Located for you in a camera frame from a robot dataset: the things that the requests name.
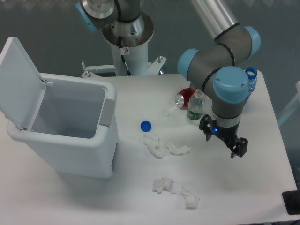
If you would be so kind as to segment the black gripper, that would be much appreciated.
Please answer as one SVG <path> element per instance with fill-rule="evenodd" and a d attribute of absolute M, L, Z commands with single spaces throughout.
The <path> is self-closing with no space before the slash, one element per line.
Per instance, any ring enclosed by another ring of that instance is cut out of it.
<path fill-rule="evenodd" d="M 199 129 L 204 132 L 206 141 L 212 136 L 216 136 L 227 147 L 230 147 L 230 158 L 233 159 L 235 156 L 243 157 L 248 150 L 248 140 L 237 137 L 238 126 L 239 123 L 232 127 L 222 127 L 217 120 L 213 120 L 208 114 L 205 114 L 200 120 Z"/>

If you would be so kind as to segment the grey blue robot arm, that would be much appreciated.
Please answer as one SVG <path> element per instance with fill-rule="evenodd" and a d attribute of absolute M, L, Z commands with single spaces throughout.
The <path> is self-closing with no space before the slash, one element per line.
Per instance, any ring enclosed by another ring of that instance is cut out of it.
<path fill-rule="evenodd" d="M 237 136 L 241 113 L 248 95 L 247 73 L 237 64 L 255 54 L 261 45 L 259 33 L 242 27 L 222 0 L 191 2 L 215 46 L 206 52 L 188 49 L 178 61 L 178 71 L 192 85 L 212 100 L 212 112 L 204 115 L 199 128 L 209 140 L 216 136 L 242 157 L 248 141 Z M 146 75 L 147 64 L 135 72 L 144 53 L 129 54 L 134 47 L 147 43 L 154 32 L 152 20 L 141 11 L 138 0 L 80 0 L 76 8 L 90 30 L 101 30 L 105 39 L 116 48 L 115 73 L 119 76 Z"/>

